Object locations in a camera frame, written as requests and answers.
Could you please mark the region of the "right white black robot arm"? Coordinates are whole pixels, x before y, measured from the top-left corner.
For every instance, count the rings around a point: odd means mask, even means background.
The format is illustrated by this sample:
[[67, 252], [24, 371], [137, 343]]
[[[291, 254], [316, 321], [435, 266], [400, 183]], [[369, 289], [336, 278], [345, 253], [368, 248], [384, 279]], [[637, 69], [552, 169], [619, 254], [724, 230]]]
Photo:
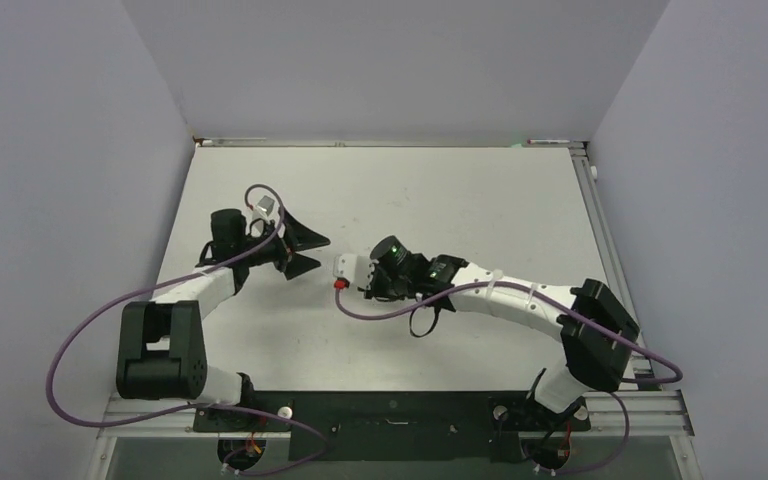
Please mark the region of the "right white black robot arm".
[[414, 300], [436, 313], [475, 313], [506, 320], [558, 342], [561, 359], [548, 367], [525, 401], [539, 428], [559, 421], [589, 391], [615, 392], [623, 381], [640, 328], [603, 282], [579, 286], [531, 282], [466, 259], [413, 253], [395, 236], [367, 256], [342, 254], [335, 275], [367, 300]]

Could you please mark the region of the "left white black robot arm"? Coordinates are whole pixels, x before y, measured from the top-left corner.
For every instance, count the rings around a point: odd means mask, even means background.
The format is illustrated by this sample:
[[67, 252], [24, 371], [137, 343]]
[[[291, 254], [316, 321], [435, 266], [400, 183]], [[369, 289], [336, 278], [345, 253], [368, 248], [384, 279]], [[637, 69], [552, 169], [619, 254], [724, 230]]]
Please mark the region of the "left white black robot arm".
[[238, 294], [250, 271], [272, 265], [286, 280], [320, 267], [307, 251], [329, 245], [327, 237], [285, 214], [284, 224], [239, 209], [212, 213], [212, 238], [203, 247], [193, 278], [122, 311], [116, 388], [125, 399], [179, 399], [220, 404], [219, 417], [234, 430], [256, 421], [258, 403], [250, 377], [209, 364], [203, 322]]

